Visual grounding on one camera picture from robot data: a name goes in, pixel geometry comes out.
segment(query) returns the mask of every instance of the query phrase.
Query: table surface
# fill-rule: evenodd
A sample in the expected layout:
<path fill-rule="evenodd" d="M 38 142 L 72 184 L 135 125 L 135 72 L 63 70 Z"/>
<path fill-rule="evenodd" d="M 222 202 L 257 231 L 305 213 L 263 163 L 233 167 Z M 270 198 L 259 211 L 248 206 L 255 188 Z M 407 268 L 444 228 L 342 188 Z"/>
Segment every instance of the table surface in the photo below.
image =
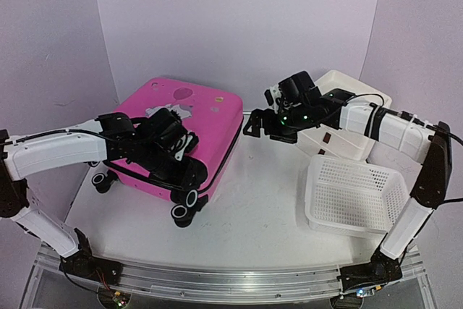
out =
<path fill-rule="evenodd" d="M 90 169 L 67 223 L 96 255 L 195 268 L 298 268 L 367 261 L 381 241 L 315 232 L 304 214 L 310 158 L 296 146 L 242 136 L 213 200 L 184 229 L 172 202 L 115 182 L 99 194 Z"/>

